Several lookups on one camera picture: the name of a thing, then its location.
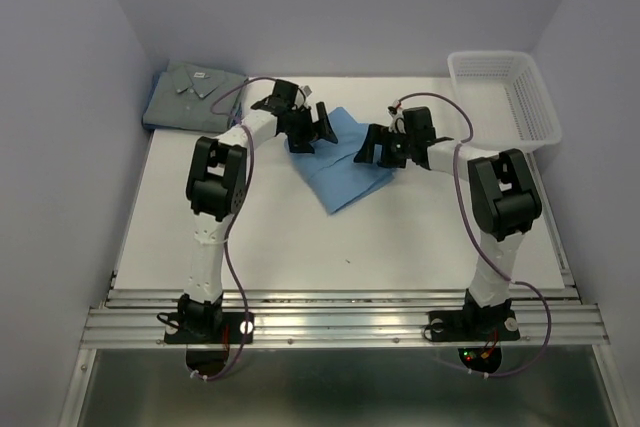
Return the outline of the light blue long sleeve shirt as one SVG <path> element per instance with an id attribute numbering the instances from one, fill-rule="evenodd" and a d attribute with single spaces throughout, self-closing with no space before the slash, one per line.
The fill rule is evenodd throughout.
<path id="1" fill-rule="evenodd" d="M 285 150 L 301 178 L 311 188 L 327 214 L 332 215 L 388 185 L 394 177 L 392 169 L 375 163 L 355 163 L 368 125 L 357 122 L 343 107 L 329 113 L 329 121 L 338 138 L 333 144 L 318 140 L 313 154 Z"/>

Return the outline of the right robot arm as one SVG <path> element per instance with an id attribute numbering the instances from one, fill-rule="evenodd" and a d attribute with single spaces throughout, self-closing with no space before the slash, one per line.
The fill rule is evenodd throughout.
<path id="1" fill-rule="evenodd" d="M 478 253 L 475 273 L 460 309 L 431 311 L 424 330 L 435 343 L 519 339 L 510 287 L 517 252 L 542 203 L 525 155 L 518 149 L 479 154 L 461 142 L 439 136 L 426 107 L 390 110 L 388 126 L 371 124 L 355 162 L 403 168 L 407 162 L 448 173 L 459 189 L 468 183 L 471 208 L 463 210 L 465 229 Z"/>

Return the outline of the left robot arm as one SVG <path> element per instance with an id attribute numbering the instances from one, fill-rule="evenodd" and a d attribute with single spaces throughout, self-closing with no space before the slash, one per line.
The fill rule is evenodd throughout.
<path id="1" fill-rule="evenodd" d="M 306 100 L 302 87 L 276 79 L 271 94 L 255 102 L 229 130 L 196 141 L 186 183 L 195 221 L 191 267 L 177 310 L 158 316 L 166 325 L 166 343 L 240 343 L 251 335 L 250 313 L 223 312 L 229 228 L 246 199 L 254 153 L 261 144 L 284 134 L 290 152 L 313 154 L 318 140 L 338 142 L 325 104 L 318 102 L 312 110 Z"/>

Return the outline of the white plastic basket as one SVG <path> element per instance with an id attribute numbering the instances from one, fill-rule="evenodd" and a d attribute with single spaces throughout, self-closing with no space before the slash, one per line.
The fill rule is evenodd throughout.
<path id="1" fill-rule="evenodd" d="M 533 152 L 560 143 L 555 107 L 529 54 L 459 51 L 447 64 L 454 95 L 474 128 L 474 147 Z"/>

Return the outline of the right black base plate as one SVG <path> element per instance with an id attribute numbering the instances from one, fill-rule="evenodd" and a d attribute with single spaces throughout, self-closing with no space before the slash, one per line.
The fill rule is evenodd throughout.
<path id="1" fill-rule="evenodd" d="M 429 321 L 423 327 L 423 337 L 435 343 L 478 343 L 487 340 L 517 341 L 521 338 L 518 327 L 509 330 L 505 322 L 515 319 L 507 314 L 465 313 L 463 310 L 436 310 L 428 313 Z"/>

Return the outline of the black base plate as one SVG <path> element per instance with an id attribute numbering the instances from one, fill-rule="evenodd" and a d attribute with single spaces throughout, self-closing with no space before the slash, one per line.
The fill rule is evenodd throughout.
<path id="1" fill-rule="evenodd" d="M 189 330 L 177 325 L 177 314 L 164 314 L 171 323 L 165 326 L 163 342 L 168 345 L 205 345 L 205 344 L 225 344 L 239 345 L 241 342 L 251 344 L 253 342 L 254 315 L 249 313 L 246 321 L 244 312 L 224 311 L 220 326 L 215 332 L 205 334 L 192 333 Z"/>
<path id="2" fill-rule="evenodd" d="M 521 338 L 518 327 L 509 330 L 505 322 L 515 319 L 507 314 L 465 313 L 463 310 L 436 310 L 428 313 L 429 321 L 423 327 L 423 337 L 435 343 L 478 343 L 487 340 L 517 341 Z"/>

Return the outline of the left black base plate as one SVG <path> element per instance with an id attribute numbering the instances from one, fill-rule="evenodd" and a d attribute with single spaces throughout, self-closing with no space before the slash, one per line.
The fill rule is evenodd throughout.
<path id="1" fill-rule="evenodd" d="M 163 342 L 168 345 L 205 345 L 205 344 L 225 344 L 239 345 L 241 342 L 251 344 L 253 342 L 254 315 L 249 313 L 246 321 L 244 312 L 224 311 L 220 326 L 215 332 L 205 334 L 192 333 L 189 330 L 177 325 L 177 314 L 164 314 L 171 323 L 165 326 Z"/>

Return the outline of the aluminium rail frame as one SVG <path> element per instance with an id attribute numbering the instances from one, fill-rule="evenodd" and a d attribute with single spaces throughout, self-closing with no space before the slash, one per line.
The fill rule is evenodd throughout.
<path id="1" fill-rule="evenodd" d="M 163 342 L 189 277 L 189 148 L 152 149 L 115 278 L 86 319 L 64 426 L 619 426 L 624 401 L 598 307 L 583 301 L 552 214 L 517 254 L 521 338 L 495 379 L 423 337 L 457 310 L 477 255 L 446 174 L 410 166 L 328 215 L 279 146 L 263 146 L 222 273 L 253 342 L 222 379 L 193 378 L 193 346 Z"/>

